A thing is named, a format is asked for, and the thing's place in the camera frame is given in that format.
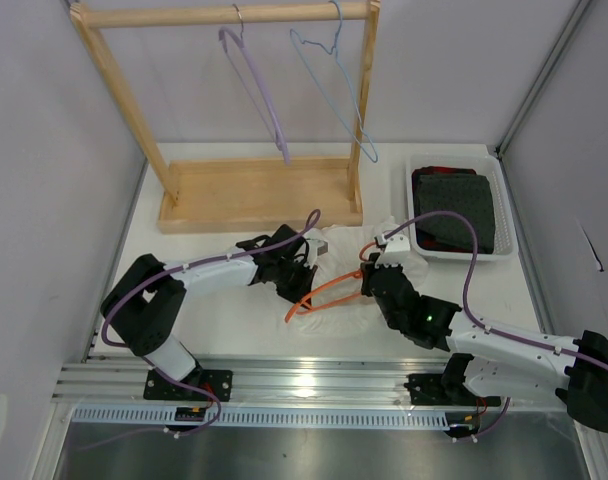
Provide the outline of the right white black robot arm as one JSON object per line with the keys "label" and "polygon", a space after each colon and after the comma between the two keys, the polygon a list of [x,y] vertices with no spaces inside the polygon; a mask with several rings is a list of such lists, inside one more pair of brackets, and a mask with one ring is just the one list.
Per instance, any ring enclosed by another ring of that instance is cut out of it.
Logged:
{"label": "right white black robot arm", "polygon": [[558,399],[578,423],[608,434],[608,339],[538,334],[473,321],[467,309],[419,294],[401,266],[364,262],[361,292],[387,326],[415,345],[449,353],[440,380],[452,403],[469,397]]}

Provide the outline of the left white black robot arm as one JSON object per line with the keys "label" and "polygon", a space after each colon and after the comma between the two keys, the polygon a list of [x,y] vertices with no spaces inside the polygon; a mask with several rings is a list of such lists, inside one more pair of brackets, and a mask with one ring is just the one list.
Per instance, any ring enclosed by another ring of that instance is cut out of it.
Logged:
{"label": "left white black robot arm", "polygon": [[283,224],[213,257],[173,265],[142,255],[103,300],[102,335],[113,329],[120,346],[156,368],[176,398],[191,399],[201,387],[201,366],[172,334],[186,295],[271,283],[279,297],[294,303],[311,291],[325,247]]}

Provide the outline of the orange plastic hanger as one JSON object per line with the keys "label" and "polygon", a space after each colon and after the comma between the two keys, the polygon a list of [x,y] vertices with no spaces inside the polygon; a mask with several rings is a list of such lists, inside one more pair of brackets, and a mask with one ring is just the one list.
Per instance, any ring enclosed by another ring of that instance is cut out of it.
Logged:
{"label": "orange plastic hanger", "polygon": [[354,293],[351,293],[350,295],[346,295],[341,298],[336,298],[334,300],[331,300],[327,303],[323,303],[318,306],[314,306],[312,304],[312,300],[316,295],[322,294],[323,292],[326,292],[327,290],[331,289],[332,287],[336,287],[343,281],[346,281],[346,280],[362,281],[363,279],[364,279],[364,271],[362,268],[358,268],[357,270],[350,271],[350,272],[340,275],[326,283],[321,284],[317,288],[312,289],[310,293],[303,295],[290,308],[290,310],[284,317],[284,322],[286,324],[289,324],[291,319],[296,315],[299,315],[299,316],[310,315],[315,312],[327,310],[327,309],[334,308],[334,307],[337,307],[340,305],[344,305],[344,304],[350,303],[350,302],[360,302],[361,306],[365,306],[365,300],[363,299],[365,297],[365,295],[362,293],[361,290],[358,290]]}

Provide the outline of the white pleated skirt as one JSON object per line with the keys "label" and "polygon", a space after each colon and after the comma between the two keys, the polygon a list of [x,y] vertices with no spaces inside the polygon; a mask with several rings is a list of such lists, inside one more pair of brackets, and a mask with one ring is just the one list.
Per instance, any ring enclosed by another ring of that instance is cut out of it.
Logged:
{"label": "white pleated skirt", "polygon": [[[314,230],[315,239],[328,243],[328,252],[319,257],[315,265],[312,287],[315,289],[340,275],[357,270],[360,260],[366,256],[362,250],[374,237],[398,226],[395,218],[389,216],[374,225],[347,227],[331,226]],[[331,289],[316,295],[314,306],[327,303],[336,298],[350,295],[360,290],[360,280],[346,280]],[[360,302],[350,302],[310,315],[294,316],[289,327],[300,334],[323,338],[348,338],[364,333],[376,325],[385,325],[379,307],[371,298],[364,297],[365,306]]]}

